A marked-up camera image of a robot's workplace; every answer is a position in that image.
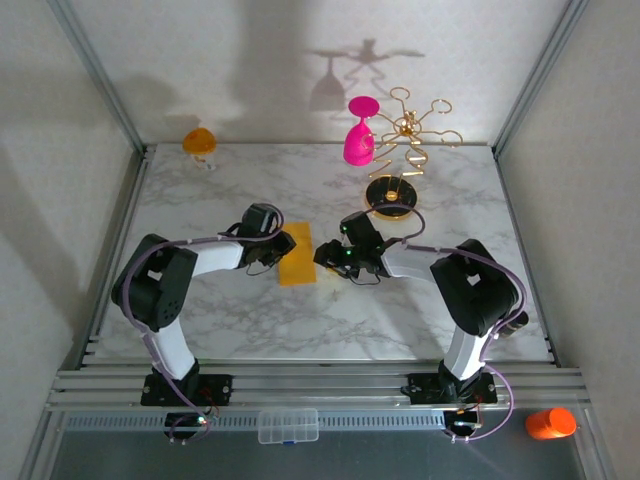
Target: white wall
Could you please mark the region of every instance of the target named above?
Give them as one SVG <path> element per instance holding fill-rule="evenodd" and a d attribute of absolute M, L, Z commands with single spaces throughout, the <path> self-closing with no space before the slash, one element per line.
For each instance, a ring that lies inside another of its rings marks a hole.
<path fill-rule="evenodd" d="M 44 1 L 0 10 L 0 478 L 86 325 L 131 149 Z"/>
<path fill-rule="evenodd" d="M 453 102 L 425 127 L 486 143 L 566 0 L 72 3 L 146 142 L 200 122 L 224 141 L 343 141 L 345 97 L 378 97 L 397 118 L 388 91 L 400 85 L 419 112 Z"/>
<path fill-rule="evenodd" d="M 592 0 L 501 163 L 552 337 L 640 478 L 640 2 Z"/>

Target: gray floor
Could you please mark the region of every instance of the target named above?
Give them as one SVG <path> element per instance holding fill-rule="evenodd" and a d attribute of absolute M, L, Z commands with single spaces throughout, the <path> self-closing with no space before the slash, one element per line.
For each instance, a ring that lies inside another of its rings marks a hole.
<path fill-rule="evenodd" d="M 321 432 L 313 443 L 263 446 L 255 432 L 171 446 L 161 433 L 73 432 L 53 479 L 582 479 L 573 439 L 538 442 L 516 411 L 499 434 L 451 445 L 442 432 Z M 503 412 L 487 415 L 497 421 Z"/>

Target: white marble tabletop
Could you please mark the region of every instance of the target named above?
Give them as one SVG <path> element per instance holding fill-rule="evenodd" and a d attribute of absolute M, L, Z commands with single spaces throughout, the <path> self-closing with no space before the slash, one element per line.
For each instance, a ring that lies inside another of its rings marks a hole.
<path fill-rule="evenodd" d="M 426 174 L 411 179 L 427 228 L 412 243 L 456 246 L 477 238 L 529 287 L 490 149 L 427 150 Z M 209 236 L 238 221 L 253 202 L 273 203 L 286 221 L 310 222 L 314 248 L 339 238 L 340 220 L 366 208 L 371 168 L 347 165 L 341 145 L 221 145 L 216 163 L 213 171 L 201 170 L 180 145 L 157 147 L 121 265 L 147 233 L 172 240 Z M 373 222 L 387 238 L 415 231 L 419 222 L 411 217 Z M 355 286 L 317 266 L 317 283 L 281 287 L 276 268 L 257 277 L 236 270 L 192 281 L 181 319 L 198 358 L 440 359 L 448 348 L 455 325 L 431 283 L 394 278 Z M 528 313 L 529 325 L 494 342 L 488 358 L 549 359 L 531 301 Z M 106 312 L 95 355 L 147 356 L 115 305 Z"/>

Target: pink wine glass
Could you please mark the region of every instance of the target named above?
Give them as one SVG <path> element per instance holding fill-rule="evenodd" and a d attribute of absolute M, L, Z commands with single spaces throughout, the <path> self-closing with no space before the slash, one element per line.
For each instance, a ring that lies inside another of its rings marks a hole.
<path fill-rule="evenodd" d="M 349 111 L 360 117 L 360 122 L 344 139 L 344 159 L 350 165 L 362 167 L 371 163 L 374 152 L 373 135 L 365 120 L 380 111 L 380 104 L 373 97 L 355 97 L 349 102 Z"/>

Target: black round base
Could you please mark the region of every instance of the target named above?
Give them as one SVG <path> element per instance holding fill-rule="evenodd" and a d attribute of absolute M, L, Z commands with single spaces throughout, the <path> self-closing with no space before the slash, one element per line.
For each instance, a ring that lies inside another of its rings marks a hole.
<path fill-rule="evenodd" d="M 397 220 L 411 213 L 411 210 L 394 207 L 394 205 L 406 205 L 415 207 L 418 203 L 418 193 L 413 186 L 400 177 L 380 177 L 375 179 L 367 187 L 365 198 L 370 207 L 389 205 L 389 207 L 376 210 L 382 218 Z"/>

